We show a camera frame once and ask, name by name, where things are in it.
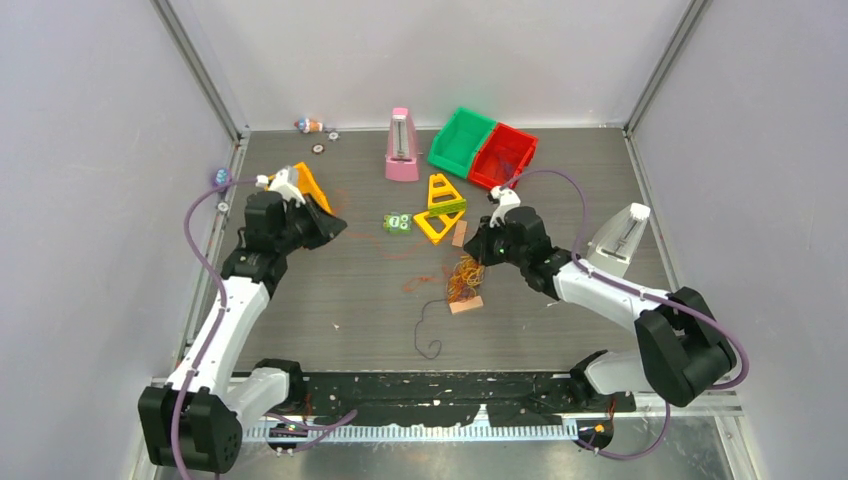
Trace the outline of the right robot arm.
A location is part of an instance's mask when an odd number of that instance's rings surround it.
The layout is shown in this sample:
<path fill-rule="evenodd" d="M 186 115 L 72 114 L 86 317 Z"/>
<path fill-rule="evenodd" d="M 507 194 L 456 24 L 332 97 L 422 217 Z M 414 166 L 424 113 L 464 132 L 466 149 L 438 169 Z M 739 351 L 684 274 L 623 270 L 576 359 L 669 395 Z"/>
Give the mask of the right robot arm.
<path fill-rule="evenodd" d="M 600 350 L 570 369 L 572 400 L 584 410 L 627 391 L 654 392 L 685 407 L 737 365 L 730 340 L 709 323 L 699 292 L 666 292 L 604 275 L 553 245 L 532 207 L 513 209 L 502 220 L 482 217 L 463 250 L 485 267 L 513 265 L 531 289 L 593 311 L 635 336 L 636 350 Z"/>

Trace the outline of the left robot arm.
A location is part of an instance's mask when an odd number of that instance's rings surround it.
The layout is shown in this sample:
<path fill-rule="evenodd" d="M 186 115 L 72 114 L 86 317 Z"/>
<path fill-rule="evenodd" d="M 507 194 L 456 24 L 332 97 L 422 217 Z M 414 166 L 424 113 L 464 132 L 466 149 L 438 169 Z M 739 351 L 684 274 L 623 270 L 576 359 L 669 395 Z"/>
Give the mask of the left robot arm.
<path fill-rule="evenodd" d="M 146 387 L 138 411 L 150 461 L 191 471 L 229 472 L 245 430 L 277 408 L 298 412 L 307 398 L 296 361 L 265 359 L 236 387 L 235 364 L 249 333 L 287 271 L 287 258 L 338 237 L 346 221 L 311 195 L 286 198 L 273 191 L 250 195 L 236 248 L 213 279 L 214 305 L 195 343 L 162 386 Z"/>

